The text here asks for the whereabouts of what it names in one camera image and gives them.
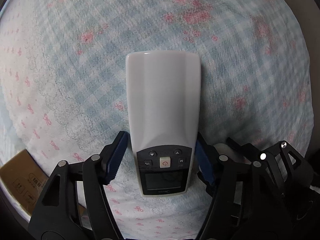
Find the blue and white gingham pattern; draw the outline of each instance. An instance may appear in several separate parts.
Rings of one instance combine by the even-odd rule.
[[[22,106],[24,98],[36,109],[30,114],[17,107],[15,96],[9,95],[17,83],[5,76],[1,85],[10,117],[2,112],[1,117],[12,120],[46,172],[61,159],[74,162],[70,153],[85,159],[113,141],[119,130],[129,131],[125,56],[156,49],[200,55],[199,131],[207,143],[230,136],[263,149],[285,139],[305,154],[313,128],[309,56],[299,23],[284,0],[24,1],[33,13],[22,23],[24,39],[19,41],[27,63],[19,67],[1,48],[0,57],[20,77],[32,77],[33,90],[21,89],[15,96]],[[9,17],[10,4],[0,20],[0,42],[6,44],[11,41],[2,33]],[[4,65],[2,76],[8,75]],[[17,82],[24,85],[21,78]],[[28,116],[39,131],[44,113],[52,125],[35,141],[33,129],[28,130],[25,119],[27,128],[21,127],[20,121]],[[54,153],[52,141],[60,143]],[[121,203],[111,202],[111,208],[122,220],[118,223],[124,235],[195,237],[210,202],[196,170],[187,194],[159,199],[140,197],[135,176],[129,149],[107,189],[108,198]]]

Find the cardboard box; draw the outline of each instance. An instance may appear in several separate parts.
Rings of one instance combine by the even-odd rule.
[[[39,195],[48,180],[27,150],[19,152],[0,168],[0,178],[9,193],[31,216]],[[80,215],[85,208],[79,205]]]

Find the power button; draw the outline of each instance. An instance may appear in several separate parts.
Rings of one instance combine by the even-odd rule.
[[[171,164],[170,157],[160,157],[160,168],[169,168]]]

